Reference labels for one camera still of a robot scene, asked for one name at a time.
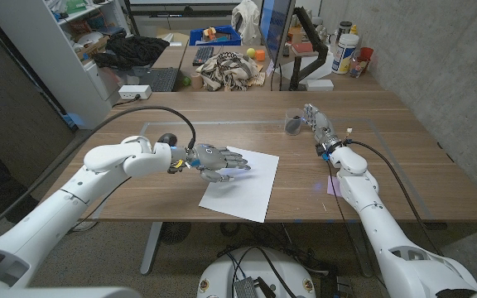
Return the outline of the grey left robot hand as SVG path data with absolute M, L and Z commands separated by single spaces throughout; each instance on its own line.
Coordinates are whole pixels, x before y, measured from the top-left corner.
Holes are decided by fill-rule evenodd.
M 184 168 L 195 168 L 200 171 L 200 177 L 208 182 L 228 182 L 234 178 L 222 175 L 218 170 L 237 168 L 249 171 L 248 161 L 237 152 L 227 147 L 214 147 L 210 144 L 197 144 L 193 148 L 171 147 L 171 166 L 169 174 L 181 172 Z

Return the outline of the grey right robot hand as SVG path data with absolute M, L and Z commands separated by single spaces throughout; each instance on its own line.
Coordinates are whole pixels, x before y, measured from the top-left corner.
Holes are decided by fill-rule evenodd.
M 336 135 L 331 121 L 314 105 L 304 105 L 305 122 L 314 133 L 316 140 L 316 153 L 318 156 L 330 155 L 339 147 L 342 141 Z

